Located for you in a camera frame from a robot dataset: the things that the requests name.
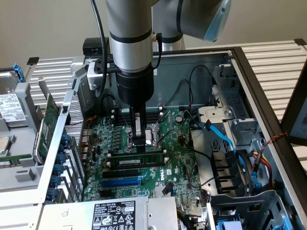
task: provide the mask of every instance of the white vent grille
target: white vent grille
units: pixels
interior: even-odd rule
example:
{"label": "white vent grille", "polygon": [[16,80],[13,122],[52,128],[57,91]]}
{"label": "white vent grille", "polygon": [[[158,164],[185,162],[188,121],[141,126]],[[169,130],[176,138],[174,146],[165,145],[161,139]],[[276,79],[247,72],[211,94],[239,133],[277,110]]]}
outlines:
{"label": "white vent grille", "polygon": [[77,146],[79,146],[80,138],[82,135],[82,127],[83,127],[82,121],[84,120],[84,117],[81,111],[81,106],[77,92],[73,93],[69,114],[71,116],[71,124],[75,125],[65,126],[65,130],[69,136],[76,138]]}

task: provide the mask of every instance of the yellow wire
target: yellow wire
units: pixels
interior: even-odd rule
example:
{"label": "yellow wire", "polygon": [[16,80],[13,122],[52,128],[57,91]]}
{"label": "yellow wire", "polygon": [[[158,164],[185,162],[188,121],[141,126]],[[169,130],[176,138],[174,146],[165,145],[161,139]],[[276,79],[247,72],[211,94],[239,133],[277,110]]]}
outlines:
{"label": "yellow wire", "polygon": [[177,212],[179,212],[181,215],[185,216],[185,213],[182,210],[177,209]]}
{"label": "yellow wire", "polygon": [[[266,157],[262,154],[262,158],[269,164],[269,161],[268,159],[266,159]],[[273,177],[271,179],[271,183],[272,183],[272,187],[274,187],[274,181],[273,181]]]}

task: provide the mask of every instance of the power supply label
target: power supply label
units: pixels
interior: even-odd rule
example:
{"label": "power supply label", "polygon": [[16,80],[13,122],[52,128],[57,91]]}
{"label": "power supply label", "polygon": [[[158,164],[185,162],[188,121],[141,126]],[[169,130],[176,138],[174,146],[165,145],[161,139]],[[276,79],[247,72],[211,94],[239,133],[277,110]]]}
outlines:
{"label": "power supply label", "polygon": [[95,204],[92,230],[134,230],[135,201]]}
{"label": "power supply label", "polygon": [[0,113],[6,122],[25,120],[23,109],[15,93],[0,95]]}

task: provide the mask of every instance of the black cable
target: black cable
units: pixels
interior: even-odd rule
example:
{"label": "black cable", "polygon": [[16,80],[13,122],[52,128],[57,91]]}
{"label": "black cable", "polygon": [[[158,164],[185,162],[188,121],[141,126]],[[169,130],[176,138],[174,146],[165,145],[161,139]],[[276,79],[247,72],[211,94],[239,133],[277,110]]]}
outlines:
{"label": "black cable", "polygon": [[115,97],[114,97],[112,94],[110,94],[110,93],[106,93],[106,94],[104,94],[104,95],[102,96],[102,98],[101,98],[101,102],[100,102],[100,107],[101,107],[101,108],[103,107],[104,100],[105,100],[105,98],[107,98],[107,97],[111,97],[111,98],[112,98],[112,100],[113,100],[113,106],[116,104]]}
{"label": "black cable", "polygon": [[202,127],[200,126],[200,124],[198,124],[198,122],[195,120],[196,117],[198,117],[198,114],[195,114],[191,117],[191,119],[189,121],[189,127],[191,127],[191,121],[193,120],[195,122],[195,124],[198,126],[198,128],[202,130]]}
{"label": "black cable", "polygon": [[[184,126],[184,123],[186,122],[187,118],[188,118],[188,117],[186,117],[186,118],[184,119],[184,121],[182,122],[182,125],[181,125],[181,135],[182,135],[182,137],[183,137],[183,126]],[[205,153],[203,153],[203,152],[200,152],[200,151],[197,151],[196,149],[191,148],[189,145],[186,144],[185,141],[183,142],[183,144],[184,144],[189,150],[192,150],[193,152],[198,153],[198,154],[200,154],[200,155],[202,155],[202,156],[208,158],[209,160],[211,160],[211,157],[209,157],[207,154],[205,154]]]}
{"label": "black cable", "polygon": [[101,101],[103,101],[106,97],[111,97],[113,101],[115,101],[115,97],[110,94],[110,93],[106,93],[102,96]]}
{"label": "black cable", "polygon": [[104,90],[105,85],[106,85],[106,72],[107,72],[106,40],[105,40],[105,34],[104,34],[103,27],[102,27],[101,19],[100,19],[100,16],[99,16],[98,8],[96,6],[96,2],[95,2],[95,0],[91,0],[91,3],[92,3],[93,10],[94,10],[95,18],[96,18],[96,21],[97,21],[99,34],[100,34],[101,45],[102,45],[102,57],[103,57],[103,62],[104,62],[103,63],[103,71],[102,71],[103,76],[102,76],[101,85],[100,85],[99,89],[95,90],[96,97],[100,97],[101,92]]}
{"label": "black cable", "polygon": [[158,59],[158,63],[155,67],[153,67],[153,69],[156,69],[159,67],[160,65],[160,61],[161,61],[161,56],[162,56],[162,34],[161,33],[157,33],[157,42],[158,42],[158,49],[159,49],[159,59]]}
{"label": "black cable", "polygon": [[174,93],[173,96],[167,101],[167,103],[165,103],[164,107],[167,106],[167,105],[174,99],[174,97],[176,96],[176,94],[179,92],[180,86],[181,86],[183,83],[185,83],[185,82],[186,82],[187,84],[189,84],[189,81],[188,81],[187,79],[182,79],[182,80],[179,82],[179,84],[178,84],[178,86],[177,86],[177,89],[176,89],[175,93]]}
{"label": "black cable", "polygon": [[190,181],[189,181],[189,184],[191,185],[192,188],[201,188],[205,184],[209,183],[211,180],[214,180],[214,177],[210,178],[209,180],[207,180],[205,183],[202,183],[201,185],[192,185]]}
{"label": "black cable", "polygon": [[194,223],[180,209],[177,210],[177,218],[182,221],[183,225],[187,228],[187,230],[193,230],[194,229]]}
{"label": "black cable", "polygon": [[[202,67],[204,68],[208,73],[209,73],[209,76],[210,76],[210,89],[212,91],[212,79],[213,79],[213,75],[212,73],[210,72],[210,70],[208,69],[208,67],[206,67],[205,65],[198,65],[198,66],[195,66],[194,69],[192,70],[191,74],[190,74],[190,77],[189,77],[189,106],[191,107],[193,102],[194,102],[194,98],[193,98],[193,95],[191,95],[191,92],[192,92],[192,89],[191,89],[191,78],[192,78],[192,75],[194,73],[194,71],[198,68],[198,67]],[[209,97],[209,103],[211,102],[211,95],[212,95],[212,92],[210,92],[210,97]]]}
{"label": "black cable", "polygon": [[203,230],[207,230],[208,218],[206,218],[205,228]]}
{"label": "black cable", "polygon": [[191,214],[186,214],[187,217],[199,217],[201,218],[201,216],[197,216],[197,215],[191,215]]}

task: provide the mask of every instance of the white louvered panel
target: white louvered panel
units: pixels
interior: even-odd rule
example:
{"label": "white louvered panel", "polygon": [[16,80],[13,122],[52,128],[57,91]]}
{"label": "white louvered panel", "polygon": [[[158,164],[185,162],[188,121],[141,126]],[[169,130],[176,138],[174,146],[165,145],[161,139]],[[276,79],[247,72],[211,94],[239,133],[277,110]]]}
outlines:
{"label": "white louvered panel", "polygon": [[293,89],[296,85],[297,80],[278,80],[271,82],[262,82],[260,85],[264,91],[266,90],[282,90],[282,89]]}
{"label": "white louvered panel", "polygon": [[[242,48],[281,122],[306,61],[307,50],[294,42]],[[294,150],[307,172],[307,147],[294,147]]]}
{"label": "white louvered panel", "polygon": [[247,46],[242,47],[244,53],[252,52],[267,52],[267,51],[281,51],[281,50],[295,50],[300,49],[296,43],[293,44],[277,44],[277,45],[265,45],[265,46]]}
{"label": "white louvered panel", "polygon": [[298,79],[300,75],[300,71],[294,72],[284,72],[284,73],[264,73],[264,74],[257,74],[256,77],[259,82],[270,82],[270,81],[280,81],[280,80],[294,80]]}
{"label": "white louvered panel", "polygon": [[73,57],[42,59],[32,71],[29,80],[31,95],[35,105],[39,105],[42,110],[46,107],[46,99],[38,86],[39,77],[44,77],[57,105],[62,105],[65,93],[70,89],[68,81],[72,78],[71,64]]}
{"label": "white louvered panel", "polygon": [[304,64],[301,63],[301,64],[259,66],[259,67],[253,67],[253,70],[255,74],[291,72],[291,71],[301,71],[303,68],[303,65]]}
{"label": "white louvered panel", "polygon": [[266,59],[254,59],[250,60],[249,63],[252,67],[255,66],[272,66],[272,65],[283,65],[283,64],[299,64],[306,61],[305,56],[299,57],[281,57],[281,58],[266,58]]}
{"label": "white louvered panel", "polygon": [[286,50],[286,51],[269,51],[259,53],[246,53],[248,60],[264,59],[264,58],[282,58],[282,57],[300,57],[306,56],[306,53],[301,49]]}

